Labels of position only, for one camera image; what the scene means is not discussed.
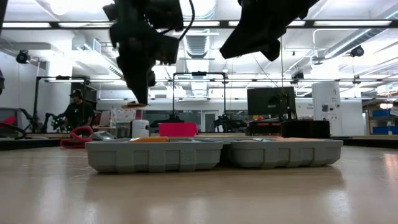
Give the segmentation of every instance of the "black robot end effector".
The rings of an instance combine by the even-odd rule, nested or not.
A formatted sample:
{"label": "black robot end effector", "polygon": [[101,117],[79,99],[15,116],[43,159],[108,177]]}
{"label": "black robot end effector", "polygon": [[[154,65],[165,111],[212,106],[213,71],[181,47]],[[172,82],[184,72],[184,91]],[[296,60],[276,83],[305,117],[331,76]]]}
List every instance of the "black robot end effector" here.
{"label": "black robot end effector", "polygon": [[113,47],[119,45],[117,62],[127,86],[139,103],[147,105],[148,88],[156,84],[152,71],[156,60],[164,65],[177,61],[179,40],[159,33],[156,29],[183,29],[180,2],[119,0],[103,9],[109,20],[116,20],[109,34]]}
{"label": "black robot end effector", "polygon": [[238,0],[242,7],[239,24],[220,52],[227,58],[261,52],[274,61],[280,54],[279,37],[296,18],[304,19],[319,0]]}

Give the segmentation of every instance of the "table surface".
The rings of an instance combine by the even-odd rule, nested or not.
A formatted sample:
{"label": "table surface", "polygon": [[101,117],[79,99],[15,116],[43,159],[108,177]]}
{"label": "table surface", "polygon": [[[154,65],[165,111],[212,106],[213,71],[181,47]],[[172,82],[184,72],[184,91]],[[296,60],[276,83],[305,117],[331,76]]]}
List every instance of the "table surface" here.
{"label": "table surface", "polygon": [[0,152],[0,223],[398,223],[398,151],[329,167],[97,174],[84,150]]}

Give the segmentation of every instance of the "ventilation pipe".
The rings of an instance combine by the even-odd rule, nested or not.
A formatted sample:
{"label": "ventilation pipe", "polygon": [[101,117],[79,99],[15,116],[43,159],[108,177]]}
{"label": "ventilation pipe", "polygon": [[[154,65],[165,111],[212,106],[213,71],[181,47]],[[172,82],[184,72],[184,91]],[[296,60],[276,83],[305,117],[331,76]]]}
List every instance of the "ventilation pipe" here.
{"label": "ventilation pipe", "polygon": [[[195,7],[195,20],[212,20],[215,17],[216,11],[216,0],[192,0]],[[189,21],[192,18],[192,11],[188,0],[180,1],[183,18],[185,21]],[[187,56],[193,60],[186,60],[187,68],[189,72],[208,72],[210,61],[206,60],[208,51],[210,50],[210,36],[206,35],[210,33],[210,29],[192,29],[185,36],[185,50]],[[194,79],[204,79],[205,77],[192,77]],[[191,83],[190,96],[202,96],[206,90],[195,90],[196,83]]]}
{"label": "ventilation pipe", "polygon": [[[398,19],[398,11],[390,14],[385,17],[386,19]],[[364,42],[372,39],[373,37],[381,34],[387,29],[358,29],[353,34],[349,35],[344,40],[340,41],[338,44],[332,46],[328,50],[326,50],[323,54],[324,60],[335,58],[345,52],[350,51],[351,49],[363,44]]]}

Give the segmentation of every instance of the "gray plastic tray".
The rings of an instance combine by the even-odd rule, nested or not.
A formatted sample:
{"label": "gray plastic tray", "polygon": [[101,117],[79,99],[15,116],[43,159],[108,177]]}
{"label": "gray plastic tray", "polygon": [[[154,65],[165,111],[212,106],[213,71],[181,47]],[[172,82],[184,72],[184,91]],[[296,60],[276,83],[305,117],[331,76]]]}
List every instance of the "gray plastic tray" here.
{"label": "gray plastic tray", "polygon": [[211,169],[220,161],[222,142],[179,139],[131,143],[129,139],[86,143],[88,163],[98,172],[181,172]]}
{"label": "gray plastic tray", "polygon": [[223,155],[233,164],[247,168],[324,166],[340,159],[342,141],[239,142],[251,139],[208,139],[223,141]]}

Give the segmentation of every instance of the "pink box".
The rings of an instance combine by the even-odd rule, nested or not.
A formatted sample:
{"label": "pink box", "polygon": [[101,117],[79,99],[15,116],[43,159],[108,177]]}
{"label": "pink box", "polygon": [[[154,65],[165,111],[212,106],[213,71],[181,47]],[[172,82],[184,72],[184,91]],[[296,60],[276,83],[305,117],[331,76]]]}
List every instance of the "pink box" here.
{"label": "pink box", "polygon": [[159,134],[164,137],[195,137],[197,132],[197,124],[193,122],[159,124]]}

